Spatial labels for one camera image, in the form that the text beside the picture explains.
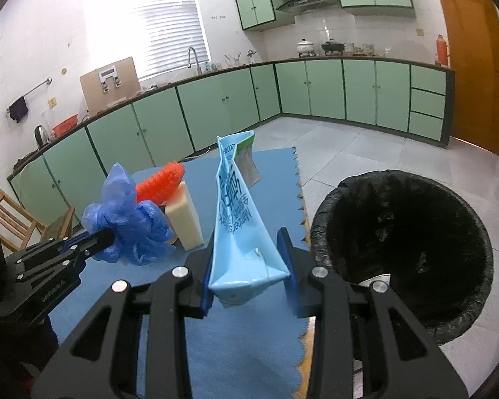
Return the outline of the green lower kitchen cabinets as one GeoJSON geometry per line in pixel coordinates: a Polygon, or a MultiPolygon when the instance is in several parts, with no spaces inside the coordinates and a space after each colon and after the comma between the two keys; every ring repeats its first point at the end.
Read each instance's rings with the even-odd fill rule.
{"type": "Polygon", "coordinates": [[[455,73],[401,60],[314,58],[231,68],[152,89],[78,123],[9,177],[39,221],[97,200],[115,163],[134,173],[191,157],[281,114],[448,143],[455,73]]]}

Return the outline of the wooden chair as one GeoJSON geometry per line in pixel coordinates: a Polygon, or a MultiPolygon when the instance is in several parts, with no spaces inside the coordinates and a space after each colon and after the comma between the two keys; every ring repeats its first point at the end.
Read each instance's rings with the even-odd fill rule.
{"type": "Polygon", "coordinates": [[[66,213],[50,225],[38,221],[24,207],[0,189],[0,238],[2,246],[9,252],[26,249],[34,242],[33,235],[40,234],[40,242],[62,240],[73,235],[73,219],[76,209],[71,206],[66,213]]]}

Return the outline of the range hood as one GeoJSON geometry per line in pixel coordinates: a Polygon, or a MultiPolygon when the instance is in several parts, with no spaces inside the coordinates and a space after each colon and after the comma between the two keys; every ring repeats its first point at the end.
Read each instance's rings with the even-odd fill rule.
{"type": "Polygon", "coordinates": [[[340,0],[290,0],[277,9],[277,11],[291,15],[301,15],[305,12],[324,9],[329,6],[339,5],[340,0]]]}

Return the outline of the red plastic basin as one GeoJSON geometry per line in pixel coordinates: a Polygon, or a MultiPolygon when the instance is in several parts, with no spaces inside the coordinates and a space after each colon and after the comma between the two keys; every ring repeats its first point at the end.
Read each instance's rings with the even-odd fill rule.
{"type": "Polygon", "coordinates": [[[73,128],[76,128],[78,124],[78,114],[73,114],[72,116],[63,120],[63,122],[58,123],[53,129],[52,132],[54,135],[58,137],[64,136],[67,132],[72,131],[73,128]]]}

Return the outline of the black lined trash bin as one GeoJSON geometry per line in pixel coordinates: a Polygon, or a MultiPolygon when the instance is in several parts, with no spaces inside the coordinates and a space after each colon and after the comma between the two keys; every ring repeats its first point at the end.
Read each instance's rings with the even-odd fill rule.
{"type": "Polygon", "coordinates": [[[319,205],[311,253],[360,284],[387,275],[433,340],[470,329],[489,297],[493,248],[480,216],[455,191],[396,169],[342,180],[319,205]]]}

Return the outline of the wooden door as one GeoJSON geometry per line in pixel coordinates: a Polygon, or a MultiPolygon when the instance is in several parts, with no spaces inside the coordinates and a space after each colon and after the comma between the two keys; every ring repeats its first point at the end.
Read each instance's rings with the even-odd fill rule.
{"type": "Polygon", "coordinates": [[[499,15],[491,0],[440,0],[455,72],[451,135],[499,154],[499,15]]]}

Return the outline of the wall towel rail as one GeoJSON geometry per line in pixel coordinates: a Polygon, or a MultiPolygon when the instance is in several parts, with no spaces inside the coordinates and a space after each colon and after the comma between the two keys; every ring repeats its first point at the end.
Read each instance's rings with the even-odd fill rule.
{"type": "MultiPolygon", "coordinates": [[[[39,88],[41,88],[43,85],[51,85],[51,84],[52,84],[52,82],[53,82],[53,79],[49,76],[49,77],[48,77],[47,79],[45,79],[43,82],[41,82],[41,83],[39,83],[39,84],[35,85],[35,86],[34,86],[32,89],[30,89],[28,92],[25,92],[25,94],[24,94],[24,95],[22,95],[21,97],[26,98],[26,96],[31,95],[31,94],[32,94],[32,93],[34,93],[36,90],[38,90],[39,88]]],[[[20,98],[19,98],[19,99],[17,99],[17,100],[15,100],[15,101],[13,102],[13,104],[16,104],[16,102],[18,102],[19,100],[20,100],[20,98]]],[[[11,109],[11,107],[13,106],[13,104],[12,104],[12,105],[10,105],[10,106],[7,108],[7,111],[6,111],[7,113],[10,113],[10,109],[11,109]]]]}

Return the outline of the dark purple hanging towel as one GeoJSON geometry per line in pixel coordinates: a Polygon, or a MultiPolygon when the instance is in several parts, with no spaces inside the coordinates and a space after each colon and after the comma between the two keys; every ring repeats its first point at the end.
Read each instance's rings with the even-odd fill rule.
{"type": "Polygon", "coordinates": [[[12,119],[15,123],[20,123],[29,112],[25,96],[22,95],[13,104],[11,104],[8,107],[8,112],[10,119],[12,119]]]}

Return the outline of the light blue milk carton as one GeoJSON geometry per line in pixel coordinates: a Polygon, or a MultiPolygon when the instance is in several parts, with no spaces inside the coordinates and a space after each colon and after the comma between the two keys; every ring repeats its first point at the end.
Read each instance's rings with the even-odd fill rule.
{"type": "Polygon", "coordinates": [[[222,305],[244,305],[290,276],[257,210],[250,188],[260,181],[252,158],[255,133],[217,139],[217,207],[208,288],[222,305]]]}

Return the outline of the steel kettle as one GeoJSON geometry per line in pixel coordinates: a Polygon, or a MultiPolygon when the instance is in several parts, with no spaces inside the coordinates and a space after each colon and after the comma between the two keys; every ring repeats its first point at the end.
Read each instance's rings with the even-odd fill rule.
{"type": "Polygon", "coordinates": [[[52,142],[52,132],[48,132],[47,128],[43,125],[38,125],[34,129],[34,136],[39,150],[52,142]]]}

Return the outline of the blue plastic bag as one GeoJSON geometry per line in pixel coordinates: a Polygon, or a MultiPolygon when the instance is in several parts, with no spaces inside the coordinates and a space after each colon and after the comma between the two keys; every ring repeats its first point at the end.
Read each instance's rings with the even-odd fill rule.
{"type": "Polygon", "coordinates": [[[112,166],[101,189],[101,201],[83,211],[82,225],[90,234],[102,229],[114,233],[114,242],[93,256],[98,261],[144,266],[176,251],[169,241],[174,232],[160,208],[149,200],[137,200],[136,184],[119,163],[112,166]]]}

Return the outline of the cream yellow sponge block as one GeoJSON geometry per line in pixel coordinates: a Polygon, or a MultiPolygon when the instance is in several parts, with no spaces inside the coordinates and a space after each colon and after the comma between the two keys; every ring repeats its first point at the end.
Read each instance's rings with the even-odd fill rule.
{"type": "Polygon", "coordinates": [[[185,250],[196,249],[204,244],[199,216],[185,181],[167,200],[165,213],[185,250]]]}

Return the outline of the white cooking pot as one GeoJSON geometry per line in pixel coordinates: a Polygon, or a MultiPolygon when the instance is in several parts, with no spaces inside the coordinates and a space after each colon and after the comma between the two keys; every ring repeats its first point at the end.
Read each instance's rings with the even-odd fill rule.
{"type": "Polygon", "coordinates": [[[301,39],[301,41],[296,44],[296,51],[300,58],[314,57],[316,55],[314,43],[308,41],[307,39],[301,39]]]}

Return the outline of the orange foam net sleeve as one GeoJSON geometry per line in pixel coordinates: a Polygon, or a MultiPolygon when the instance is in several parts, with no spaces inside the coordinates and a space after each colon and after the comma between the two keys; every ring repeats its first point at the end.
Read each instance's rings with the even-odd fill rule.
{"type": "Polygon", "coordinates": [[[154,175],[136,185],[137,202],[151,201],[156,205],[166,203],[173,196],[185,175],[179,162],[169,162],[154,175]]]}

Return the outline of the black wok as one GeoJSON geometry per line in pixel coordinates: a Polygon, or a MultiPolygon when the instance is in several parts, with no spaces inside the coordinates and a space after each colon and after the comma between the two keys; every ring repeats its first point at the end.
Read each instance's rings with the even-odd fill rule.
{"type": "Polygon", "coordinates": [[[325,56],[342,55],[345,50],[345,45],[335,40],[329,40],[321,44],[321,48],[325,56]]]}

